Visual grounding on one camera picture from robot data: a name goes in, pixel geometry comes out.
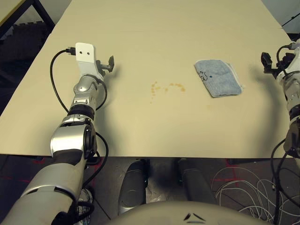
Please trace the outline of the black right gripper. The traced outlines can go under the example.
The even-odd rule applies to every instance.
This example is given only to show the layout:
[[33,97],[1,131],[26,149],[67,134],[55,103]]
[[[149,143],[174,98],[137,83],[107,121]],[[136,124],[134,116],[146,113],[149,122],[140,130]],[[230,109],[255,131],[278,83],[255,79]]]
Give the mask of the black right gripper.
[[286,53],[285,56],[282,58],[282,60],[279,59],[279,53],[276,54],[276,69],[271,68],[272,60],[271,56],[267,52],[262,52],[261,54],[261,63],[264,68],[264,73],[272,73],[273,75],[279,75],[281,72],[284,72],[284,75],[287,75],[286,69],[291,64],[293,60],[293,54],[292,53]]

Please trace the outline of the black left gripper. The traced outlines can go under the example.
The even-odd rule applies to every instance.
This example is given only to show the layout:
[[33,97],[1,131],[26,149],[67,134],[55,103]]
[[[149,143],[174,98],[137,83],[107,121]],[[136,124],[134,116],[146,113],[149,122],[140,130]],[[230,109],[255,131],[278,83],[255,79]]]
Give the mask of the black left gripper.
[[112,72],[114,68],[114,57],[111,56],[108,61],[108,65],[101,64],[100,60],[96,60],[97,70],[101,75],[105,75],[105,70]]

